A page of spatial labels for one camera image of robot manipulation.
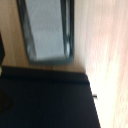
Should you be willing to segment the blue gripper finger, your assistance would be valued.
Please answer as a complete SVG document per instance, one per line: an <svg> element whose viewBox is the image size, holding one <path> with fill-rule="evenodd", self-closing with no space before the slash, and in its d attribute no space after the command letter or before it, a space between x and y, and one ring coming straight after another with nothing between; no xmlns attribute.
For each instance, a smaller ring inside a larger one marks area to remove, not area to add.
<svg viewBox="0 0 128 128"><path fill-rule="evenodd" d="M0 66L3 62L4 56L5 56L5 51L4 51L4 46L3 46L2 37L0 33Z"/></svg>

